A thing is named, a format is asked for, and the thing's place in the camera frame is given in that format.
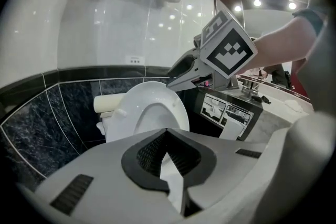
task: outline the black rubber pad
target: black rubber pad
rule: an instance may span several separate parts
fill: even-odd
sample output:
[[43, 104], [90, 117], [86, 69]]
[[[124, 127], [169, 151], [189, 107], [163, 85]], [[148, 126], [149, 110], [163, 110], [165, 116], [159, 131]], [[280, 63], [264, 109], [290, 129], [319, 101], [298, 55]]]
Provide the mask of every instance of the black rubber pad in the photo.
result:
[[53, 200], [50, 205], [57, 210], [70, 215], [86, 190], [89, 188], [93, 177], [87, 175], [76, 176], [70, 184]]
[[236, 153], [247, 156], [247, 157], [255, 158], [255, 159], [259, 159], [259, 157], [261, 156], [261, 152], [244, 150], [242, 148], [237, 150]]
[[139, 187], [168, 194], [168, 183], [160, 179], [166, 153], [184, 178], [184, 190], [203, 184], [217, 163], [216, 154], [210, 148], [173, 129], [160, 129], [127, 149], [122, 155], [121, 167]]

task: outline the tile wall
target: tile wall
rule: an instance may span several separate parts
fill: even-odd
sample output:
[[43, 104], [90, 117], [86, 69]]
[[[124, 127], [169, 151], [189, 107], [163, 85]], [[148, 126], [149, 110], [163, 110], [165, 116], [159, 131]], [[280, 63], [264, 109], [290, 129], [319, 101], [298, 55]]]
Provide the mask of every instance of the tile wall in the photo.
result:
[[[125, 93], [145, 81], [169, 80], [145, 78], [144, 70], [138, 72], [138, 78], [57, 82], [12, 111], [0, 124], [0, 142], [14, 180], [34, 191], [45, 178], [87, 149], [105, 143], [96, 127], [96, 96]], [[77, 76], [76, 71], [67, 75]]]
[[57, 68], [67, 0], [8, 0], [0, 16], [0, 88]]
[[68, 0], [60, 24], [58, 68], [129, 65], [171, 67], [193, 48], [214, 0]]

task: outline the recessed light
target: recessed light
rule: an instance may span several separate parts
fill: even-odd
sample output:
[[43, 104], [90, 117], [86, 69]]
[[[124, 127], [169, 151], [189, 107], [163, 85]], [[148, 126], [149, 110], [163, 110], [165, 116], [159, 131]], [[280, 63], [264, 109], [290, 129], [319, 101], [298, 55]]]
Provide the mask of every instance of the recessed light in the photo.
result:
[[261, 1], [260, 0], [254, 0], [253, 4], [257, 7], [259, 7], [261, 5]]
[[296, 9], [296, 4], [294, 2], [291, 2], [291, 3], [288, 4], [288, 7], [290, 9]]
[[241, 11], [242, 11], [242, 7], [240, 7], [240, 6], [235, 6], [235, 11], [236, 11], [236, 12], [241, 12]]

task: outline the printed sign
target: printed sign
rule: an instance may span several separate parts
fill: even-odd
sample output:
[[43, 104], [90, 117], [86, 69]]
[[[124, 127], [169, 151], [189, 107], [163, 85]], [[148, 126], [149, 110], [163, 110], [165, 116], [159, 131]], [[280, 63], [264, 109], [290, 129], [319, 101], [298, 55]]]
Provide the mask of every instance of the printed sign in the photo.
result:
[[227, 36], [220, 42], [207, 60], [220, 68], [228, 76], [247, 61], [253, 55], [247, 43], [232, 29]]
[[210, 39], [226, 24], [228, 18], [223, 11], [220, 11], [202, 30], [201, 47], [207, 44]]

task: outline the toilet seat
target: toilet seat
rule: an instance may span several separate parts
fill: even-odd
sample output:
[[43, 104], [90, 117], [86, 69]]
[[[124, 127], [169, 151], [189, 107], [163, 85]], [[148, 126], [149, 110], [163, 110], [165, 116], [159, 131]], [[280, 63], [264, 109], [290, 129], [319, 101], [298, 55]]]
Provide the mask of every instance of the toilet seat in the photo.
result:
[[120, 101], [108, 123], [106, 142], [161, 128], [189, 131], [185, 107], [165, 84], [144, 82], [129, 90]]

